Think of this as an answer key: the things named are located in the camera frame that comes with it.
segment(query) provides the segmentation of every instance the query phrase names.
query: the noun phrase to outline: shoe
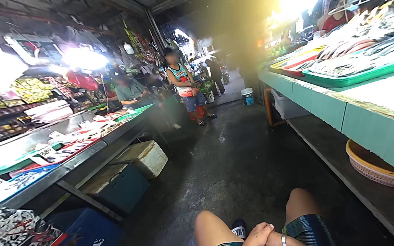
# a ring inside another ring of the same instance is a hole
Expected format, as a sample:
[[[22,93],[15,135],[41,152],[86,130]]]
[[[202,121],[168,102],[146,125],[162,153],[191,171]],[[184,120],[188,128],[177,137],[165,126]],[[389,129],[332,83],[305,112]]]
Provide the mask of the shoe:
[[[242,219],[237,219],[233,222],[231,231],[233,234],[241,237],[243,240],[246,239],[246,223]]]

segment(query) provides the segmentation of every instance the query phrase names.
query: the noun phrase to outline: striped shorts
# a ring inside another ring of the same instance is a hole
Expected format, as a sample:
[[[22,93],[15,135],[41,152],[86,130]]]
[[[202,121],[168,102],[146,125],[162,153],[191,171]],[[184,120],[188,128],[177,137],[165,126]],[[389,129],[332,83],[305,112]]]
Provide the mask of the striped shorts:
[[[302,215],[282,229],[282,233],[308,246],[335,246],[331,233],[320,215]],[[241,246],[243,242],[222,243],[219,246]]]

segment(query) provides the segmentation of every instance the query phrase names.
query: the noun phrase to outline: blue label on bucket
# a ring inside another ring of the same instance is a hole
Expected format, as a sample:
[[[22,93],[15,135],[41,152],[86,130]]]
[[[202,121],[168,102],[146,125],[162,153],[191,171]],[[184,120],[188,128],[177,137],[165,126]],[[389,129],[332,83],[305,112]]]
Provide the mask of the blue label on bucket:
[[[247,97],[246,98],[246,105],[250,105],[250,104],[253,104],[254,102],[253,102],[253,97]]]

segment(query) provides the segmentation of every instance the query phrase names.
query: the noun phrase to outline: woven basket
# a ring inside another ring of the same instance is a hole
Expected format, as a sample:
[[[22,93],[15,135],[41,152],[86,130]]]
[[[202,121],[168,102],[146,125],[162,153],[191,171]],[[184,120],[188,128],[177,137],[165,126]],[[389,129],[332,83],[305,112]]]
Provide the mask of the woven basket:
[[[346,143],[346,152],[349,155],[349,160],[355,170],[375,182],[389,187],[394,187],[394,172],[366,162],[354,153],[358,151],[369,152],[358,145],[356,142],[353,142],[351,139],[349,139]]]

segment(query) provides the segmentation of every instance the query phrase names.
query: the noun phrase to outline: motorcycle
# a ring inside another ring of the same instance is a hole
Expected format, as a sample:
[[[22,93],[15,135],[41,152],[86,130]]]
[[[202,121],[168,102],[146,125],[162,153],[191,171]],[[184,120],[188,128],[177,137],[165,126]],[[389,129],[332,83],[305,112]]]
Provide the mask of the motorcycle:
[[[227,85],[229,83],[229,72],[227,67],[223,65],[220,67],[220,70],[222,71],[223,84]]]

